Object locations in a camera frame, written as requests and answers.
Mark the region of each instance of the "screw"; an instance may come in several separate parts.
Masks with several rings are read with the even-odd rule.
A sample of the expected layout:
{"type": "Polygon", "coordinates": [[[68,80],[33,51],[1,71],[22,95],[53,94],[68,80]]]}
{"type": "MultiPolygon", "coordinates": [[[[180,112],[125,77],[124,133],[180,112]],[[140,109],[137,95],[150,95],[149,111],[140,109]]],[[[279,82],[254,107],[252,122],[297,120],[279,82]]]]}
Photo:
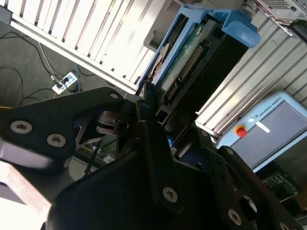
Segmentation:
{"type": "Polygon", "coordinates": [[[176,191],[171,187],[165,187],[163,189],[163,195],[169,202],[176,203],[178,200],[176,191]]]}
{"type": "Polygon", "coordinates": [[[233,209],[228,210],[228,216],[236,225],[240,226],[242,224],[241,217],[233,209]]]}
{"type": "Polygon", "coordinates": [[[198,31],[196,32],[196,36],[200,35],[200,34],[201,34],[201,31],[202,31],[202,27],[200,27],[200,28],[198,29],[198,31]]]}
{"type": "Polygon", "coordinates": [[[208,136],[208,133],[207,133],[205,130],[202,130],[202,131],[201,131],[201,134],[203,134],[205,137],[208,136]]]}
{"type": "Polygon", "coordinates": [[[33,129],[32,125],[27,121],[14,121],[10,127],[13,132],[19,134],[29,133],[33,129]]]}
{"type": "Polygon", "coordinates": [[[230,154],[230,155],[233,155],[234,152],[231,150],[231,149],[227,149],[227,152],[230,154]]]}
{"type": "Polygon", "coordinates": [[[47,137],[47,143],[53,147],[62,148],[66,144],[66,139],[61,134],[51,134],[47,137]]]}
{"type": "Polygon", "coordinates": [[[282,222],[279,223],[282,230],[289,230],[289,228],[282,222]]]}
{"type": "Polygon", "coordinates": [[[112,93],[112,92],[111,92],[111,93],[110,93],[110,96],[113,97],[114,99],[118,99],[118,95],[115,94],[115,93],[112,93]]]}

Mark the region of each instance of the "blue plastic bracket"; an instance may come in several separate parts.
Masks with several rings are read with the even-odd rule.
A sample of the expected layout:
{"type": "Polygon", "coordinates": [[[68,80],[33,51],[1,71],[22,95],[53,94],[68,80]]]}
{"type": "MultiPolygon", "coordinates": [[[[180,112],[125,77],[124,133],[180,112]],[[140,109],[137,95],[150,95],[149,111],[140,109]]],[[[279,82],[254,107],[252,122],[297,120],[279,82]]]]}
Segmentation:
{"type": "Polygon", "coordinates": [[[257,34],[257,27],[252,25],[251,18],[240,10],[212,10],[208,13],[221,23],[222,31],[232,36],[249,48],[253,48],[260,42],[261,38],[257,34]]]}

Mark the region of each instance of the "bolt head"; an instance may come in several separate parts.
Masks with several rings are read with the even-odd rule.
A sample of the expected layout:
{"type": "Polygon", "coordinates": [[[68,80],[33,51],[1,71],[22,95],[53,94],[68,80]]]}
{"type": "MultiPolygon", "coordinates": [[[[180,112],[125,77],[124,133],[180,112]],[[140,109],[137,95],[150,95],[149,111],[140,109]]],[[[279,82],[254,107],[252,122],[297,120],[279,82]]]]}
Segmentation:
{"type": "Polygon", "coordinates": [[[227,149],[227,152],[230,154],[230,155],[233,155],[234,152],[231,150],[231,149],[227,149]]]}
{"type": "Polygon", "coordinates": [[[113,97],[114,99],[118,99],[118,95],[116,93],[111,92],[110,96],[113,97]]]}
{"type": "Polygon", "coordinates": [[[163,195],[166,200],[168,200],[171,203],[175,203],[178,201],[178,195],[177,192],[171,188],[171,187],[165,187],[163,189],[163,195]]]}
{"type": "Polygon", "coordinates": [[[202,31],[202,27],[201,27],[201,28],[199,28],[199,29],[197,30],[197,32],[196,32],[196,36],[200,35],[200,34],[201,34],[201,31],[202,31]]]}
{"type": "Polygon", "coordinates": [[[13,132],[19,134],[27,134],[33,129],[32,125],[27,121],[14,121],[11,123],[10,128],[13,132]]]}
{"type": "Polygon", "coordinates": [[[51,134],[47,137],[47,143],[56,148],[62,148],[66,144],[66,139],[61,134],[51,134]]]}

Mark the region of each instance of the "white power strip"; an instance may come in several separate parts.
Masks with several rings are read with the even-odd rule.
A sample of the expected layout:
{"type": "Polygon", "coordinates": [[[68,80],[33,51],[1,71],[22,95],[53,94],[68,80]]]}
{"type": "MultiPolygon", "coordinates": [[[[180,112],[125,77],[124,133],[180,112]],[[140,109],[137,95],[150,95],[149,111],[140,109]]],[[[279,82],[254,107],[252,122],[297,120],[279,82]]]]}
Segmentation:
{"type": "Polygon", "coordinates": [[[60,95],[61,93],[63,93],[63,92],[66,90],[66,88],[70,87],[70,86],[71,86],[72,84],[74,84],[77,80],[78,80],[77,77],[76,77],[72,72],[69,72],[64,78],[62,78],[62,79],[60,80],[60,83],[61,83],[62,87],[61,87],[61,88],[58,88],[57,85],[55,85],[55,86],[52,87],[52,90],[53,90],[54,92],[56,92],[57,95],[60,95]],[[64,85],[64,79],[66,79],[66,78],[68,79],[68,81],[65,82],[65,85],[66,85],[66,87],[65,87],[65,85],[64,85]]]}

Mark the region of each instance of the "wire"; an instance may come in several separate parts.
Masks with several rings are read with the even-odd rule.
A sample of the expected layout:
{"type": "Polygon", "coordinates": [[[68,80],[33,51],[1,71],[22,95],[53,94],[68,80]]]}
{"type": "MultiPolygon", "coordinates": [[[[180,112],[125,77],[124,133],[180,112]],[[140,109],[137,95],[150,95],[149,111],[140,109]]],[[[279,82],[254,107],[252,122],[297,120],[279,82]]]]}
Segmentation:
{"type": "Polygon", "coordinates": [[[51,70],[51,73],[52,73],[52,75],[50,76],[51,79],[52,79],[56,84],[60,84],[60,85],[61,85],[61,82],[56,78],[56,75],[54,74],[53,69],[52,69],[52,67],[51,67],[51,65],[50,65],[50,63],[49,63],[49,61],[48,61],[48,59],[47,59],[47,57],[46,57],[46,55],[45,55],[45,52],[44,52],[44,50],[43,50],[43,48],[42,48],[42,44],[41,44],[40,42],[39,42],[38,44],[39,44],[40,50],[42,51],[43,56],[44,56],[44,58],[45,58],[45,60],[46,60],[46,62],[47,62],[47,64],[48,64],[48,66],[49,66],[49,68],[50,68],[50,70],[51,70]]]}
{"type": "Polygon", "coordinates": [[[8,67],[8,66],[0,67],[0,69],[12,69],[12,70],[15,70],[18,73],[19,78],[20,78],[20,82],[21,82],[21,97],[24,98],[24,81],[23,81],[23,78],[21,77],[20,72],[17,69],[15,69],[13,67],[8,67]]]}
{"type": "Polygon", "coordinates": [[[40,52],[39,52],[38,48],[37,48],[32,42],[29,42],[29,41],[26,40],[24,37],[22,37],[21,35],[19,35],[19,34],[16,33],[16,32],[13,32],[13,31],[7,32],[6,34],[2,35],[2,36],[0,37],[0,39],[5,38],[5,36],[7,36],[8,34],[17,35],[19,38],[21,38],[22,40],[24,40],[26,43],[32,45],[32,46],[36,49],[36,51],[37,51],[37,53],[38,53],[38,55],[39,55],[39,59],[40,59],[42,65],[43,65],[44,69],[47,71],[48,74],[51,74],[50,71],[49,71],[49,70],[47,69],[47,67],[45,66],[45,64],[44,64],[44,62],[43,62],[43,58],[42,58],[42,56],[40,55],[40,52]]]}
{"type": "Polygon", "coordinates": [[[80,92],[81,91],[81,89],[80,89],[80,77],[79,77],[79,73],[77,71],[77,64],[73,63],[73,66],[75,67],[75,71],[76,71],[76,75],[77,75],[77,79],[78,79],[78,92],[80,92]]]}
{"type": "Polygon", "coordinates": [[[87,76],[87,77],[91,77],[91,76],[94,76],[94,75],[95,75],[95,74],[86,74],[86,73],[83,73],[83,72],[81,71],[79,65],[78,65],[78,70],[79,70],[79,72],[80,72],[82,75],[87,76]]]}
{"type": "Polygon", "coordinates": [[[93,152],[93,150],[91,150],[91,149],[89,149],[89,148],[87,148],[87,147],[82,146],[81,148],[82,148],[82,149],[85,149],[85,150],[88,150],[88,151],[90,151],[90,152],[93,152]]]}
{"type": "Polygon", "coordinates": [[[34,91],[33,93],[27,95],[26,97],[24,97],[20,102],[19,102],[19,106],[22,104],[22,102],[25,100],[25,99],[28,99],[28,98],[32,98],[32,99],[35,99],[37,101],[39,101],[39,99],[35,98],[35,97],[31,97],[33,94],[37,93],[37,92],[40,92],[40,91],[43,91],[43,90],[48,90],[48,91],[51,91],[51,92],[54,92],[52,89],[49,89],[49,88],[42,88],[42,89],[39,89],[39,90],[36,90],[34,91]]]}
{"type": "Polygon", "coordinates": [[[96,155],[97,155],[97,153],[98,153],[98,150],[100,149],[101,143],[102,143],[102,140],[100,140],[100,141],[97,142],[97,144],[96,144],[96,149],[94,150],[94,152],[93,152],[93,154],[92,154],[92,157],[91,157],[90,161],[88,162],[86,169],[84,170],[84,175],[83,175],[83,177],[85,177],[85,176],[87,176],[88,174],[90,174],[92,164],[93,164],[93,162],[95,161],[95,158],[96,158],[96,155]]]}

